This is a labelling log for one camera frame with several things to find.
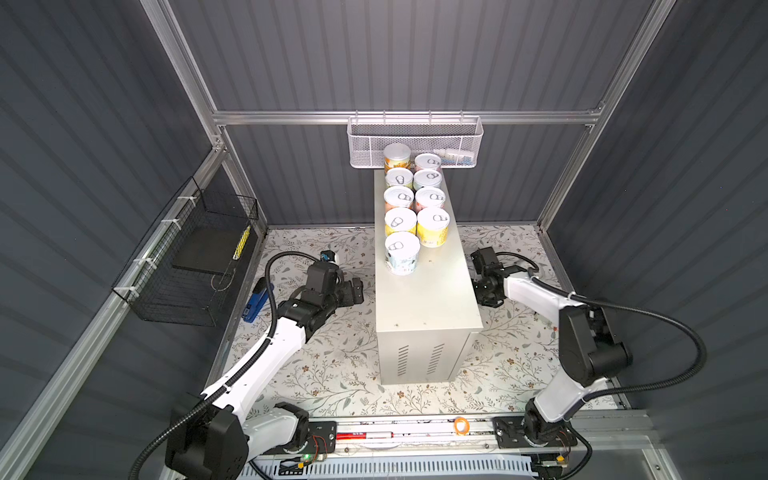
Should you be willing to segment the can row front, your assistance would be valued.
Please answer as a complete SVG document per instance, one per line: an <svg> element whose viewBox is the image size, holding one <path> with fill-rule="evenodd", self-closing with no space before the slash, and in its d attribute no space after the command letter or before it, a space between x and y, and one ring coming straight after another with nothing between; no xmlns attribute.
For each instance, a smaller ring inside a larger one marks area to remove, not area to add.
<svg viewBox="0 0 768 480"><path fill-rule="evenodd" d="M414 191L405 186L390 186L383 193L385 210L396 208L412 209L414 204Z"/></svg>

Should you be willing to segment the green labelled can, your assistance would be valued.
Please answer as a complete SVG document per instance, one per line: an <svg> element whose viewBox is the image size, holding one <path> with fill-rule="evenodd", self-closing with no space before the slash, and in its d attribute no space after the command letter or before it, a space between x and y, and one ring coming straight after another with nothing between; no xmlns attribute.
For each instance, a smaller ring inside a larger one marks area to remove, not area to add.
<svg viewBox="0 0 768 480"><path fill-rule="evenodd" d="M385 173L385 182L388 187L413 188L413 173L404 167L395 167Z"/></svg>

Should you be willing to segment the pink labelled can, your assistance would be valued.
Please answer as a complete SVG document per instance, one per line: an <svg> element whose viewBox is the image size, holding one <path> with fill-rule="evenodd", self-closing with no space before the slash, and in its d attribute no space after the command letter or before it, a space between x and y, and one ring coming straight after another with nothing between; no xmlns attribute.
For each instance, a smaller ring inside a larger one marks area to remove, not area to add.
<svg viewBox="0 0 768 480"><path fill-rule="evenodd" d="M442 159L434 153L421 153L413 160L416 171L435 170L440 172L442 169Z"/></svg>

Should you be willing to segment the yellow orange labelled can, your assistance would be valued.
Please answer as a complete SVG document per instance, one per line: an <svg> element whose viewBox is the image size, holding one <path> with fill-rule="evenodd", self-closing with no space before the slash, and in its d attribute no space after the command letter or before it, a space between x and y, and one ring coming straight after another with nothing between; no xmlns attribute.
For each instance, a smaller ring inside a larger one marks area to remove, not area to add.
<svg viewBox="0 0 768 480"><path fill-rule="evenodd" d="M409 169L412 151L406 144L397 142L386 145L383 148L384 168L390 171L394 168Z"/></svg>

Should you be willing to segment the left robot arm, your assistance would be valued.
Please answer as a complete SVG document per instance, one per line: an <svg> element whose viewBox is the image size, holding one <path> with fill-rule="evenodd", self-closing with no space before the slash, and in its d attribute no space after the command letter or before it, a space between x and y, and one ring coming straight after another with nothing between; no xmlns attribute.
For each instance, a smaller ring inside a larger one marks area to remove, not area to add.
<svg viewBox="0 0 768 480"><path fill-rule="evenodd" d="M235 479L272 448L304 446L309 420L301 408L281 403L263 417L248 414L273 377L338 309L364 300L362 280L344 276L334 251L309 259L305 285L288 300L277 302L274 292L267 293L267 332L218 380L182 399L168 427L138 454L129 478L139 478L159 447L165 449L166 467L187 479Z"/></svg>

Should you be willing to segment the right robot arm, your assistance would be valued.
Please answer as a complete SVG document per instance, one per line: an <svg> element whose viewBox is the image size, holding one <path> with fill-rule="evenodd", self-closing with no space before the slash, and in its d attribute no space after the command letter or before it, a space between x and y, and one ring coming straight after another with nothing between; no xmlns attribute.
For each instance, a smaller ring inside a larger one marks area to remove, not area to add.
<svg viewBox="0 0 768 480"><path fill-rule="evenodd" d="M509 299L545 317L557 328L560 368L547 386L528 401L522 420L522 432L533 446L549 444L584 405L597 398L670 388L691 379L706 364L708 352L703 339L677 319L566 292L541 280L538 264L519 253L485 247L472 252L470 258L478 275L473 281L478 304L499 308ZM677 329L695 346L692 365L667 379L608 388L606 381L628 368L633 357L613 331L607 310L649 317Z"/></svg>

